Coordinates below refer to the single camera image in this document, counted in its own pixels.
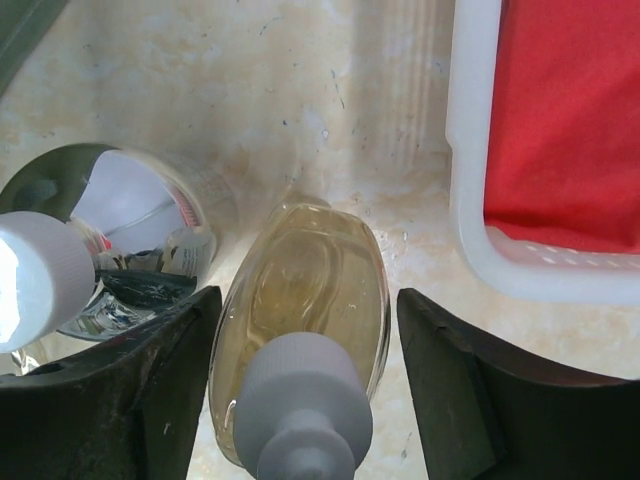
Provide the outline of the clear bottle white cap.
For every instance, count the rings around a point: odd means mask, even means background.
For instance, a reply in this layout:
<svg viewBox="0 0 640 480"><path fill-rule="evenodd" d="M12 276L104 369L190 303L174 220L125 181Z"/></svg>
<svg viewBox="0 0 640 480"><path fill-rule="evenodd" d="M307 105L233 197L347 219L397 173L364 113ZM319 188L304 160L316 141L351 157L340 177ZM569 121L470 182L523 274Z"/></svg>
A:
<svg viewBox="0 0 640 480"><path fill-rule="evenodd" d="M23 166L1 191L1 370L51 361L63 334L115 337L202 289L237 220L210 169L80 143Z"/></svg>

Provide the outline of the green canvas bag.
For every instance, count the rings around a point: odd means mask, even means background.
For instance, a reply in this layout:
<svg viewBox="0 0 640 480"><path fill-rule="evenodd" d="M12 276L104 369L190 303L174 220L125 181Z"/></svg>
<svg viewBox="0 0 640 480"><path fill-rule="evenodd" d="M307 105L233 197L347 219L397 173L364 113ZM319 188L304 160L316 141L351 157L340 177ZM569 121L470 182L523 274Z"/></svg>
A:
<svg viewBox="0 0 640 480"><path fill-rule="evenodd" d="M67 3L67 0L1 0L1 94Z"/></svg>

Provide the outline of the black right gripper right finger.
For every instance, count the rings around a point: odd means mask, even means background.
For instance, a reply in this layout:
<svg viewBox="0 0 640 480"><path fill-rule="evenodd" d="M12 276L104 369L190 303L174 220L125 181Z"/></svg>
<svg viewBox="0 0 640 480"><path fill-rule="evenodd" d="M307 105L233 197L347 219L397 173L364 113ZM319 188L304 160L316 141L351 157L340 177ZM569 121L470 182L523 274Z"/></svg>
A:
<svg viewBox="0 0 640 480"><path fill-rule="evenodd" d="M637 381L533 354L412 288L397 321L430 478L638 477Z"/></svg>

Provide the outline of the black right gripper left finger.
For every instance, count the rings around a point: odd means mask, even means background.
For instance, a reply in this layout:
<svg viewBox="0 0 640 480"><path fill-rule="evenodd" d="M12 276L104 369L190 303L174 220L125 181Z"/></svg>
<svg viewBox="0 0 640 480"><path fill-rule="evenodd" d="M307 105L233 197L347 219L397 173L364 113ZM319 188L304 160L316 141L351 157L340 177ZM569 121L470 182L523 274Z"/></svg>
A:
<svg viewBox="0 0 640 480"><path fill-rule="evenodd" d="M89 349L2 375L2 478L185 478L221 309L208 286Z"/></svg>

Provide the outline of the amber liquid bottle white cap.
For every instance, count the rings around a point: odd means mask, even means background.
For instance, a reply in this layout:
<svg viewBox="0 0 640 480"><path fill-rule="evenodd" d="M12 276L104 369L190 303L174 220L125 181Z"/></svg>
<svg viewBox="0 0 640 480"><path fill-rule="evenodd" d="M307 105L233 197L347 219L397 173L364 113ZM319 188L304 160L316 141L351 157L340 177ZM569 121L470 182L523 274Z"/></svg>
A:
<svg viewBox="0 0 640 480"><path fill-rule="evenodd" d="M240 463L235 404L261 347L285 334L326 335L351 355L372 396L387 358L390 314L384 263L366 223L319 198L288 192L242 261L220 315L208 401L224 457Z"/></svg>

